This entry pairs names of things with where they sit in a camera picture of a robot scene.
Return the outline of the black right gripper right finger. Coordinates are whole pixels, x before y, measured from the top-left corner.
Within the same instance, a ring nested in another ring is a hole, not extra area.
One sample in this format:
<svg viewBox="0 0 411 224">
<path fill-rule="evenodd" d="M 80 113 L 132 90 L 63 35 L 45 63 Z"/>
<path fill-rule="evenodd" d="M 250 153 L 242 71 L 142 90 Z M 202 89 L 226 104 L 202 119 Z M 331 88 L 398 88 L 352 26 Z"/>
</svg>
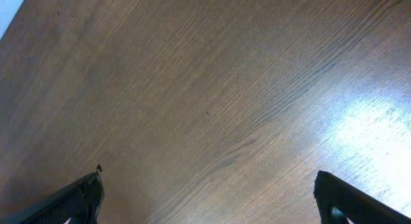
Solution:
<svg viewBox="0 0 411 224">
<path fill-rule="evenodd" d="M 321 223 L 410 223 L 410 218 L 326 171 L 315 179 Z"/>
</svg>

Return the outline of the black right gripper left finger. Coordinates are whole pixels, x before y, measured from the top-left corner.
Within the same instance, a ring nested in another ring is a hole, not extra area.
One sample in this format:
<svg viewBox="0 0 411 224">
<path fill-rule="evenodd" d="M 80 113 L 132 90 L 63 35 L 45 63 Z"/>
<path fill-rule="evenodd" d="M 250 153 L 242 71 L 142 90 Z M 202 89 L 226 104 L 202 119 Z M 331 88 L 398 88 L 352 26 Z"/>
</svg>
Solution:
<svg viewBox="0 0 411 224">
<path fill-rule="evenodd" d="M 105 197 L 97 166 L 85 175 L 46 199 L 1 220 L 1 224 L 97 224 Z"/>
</svg>

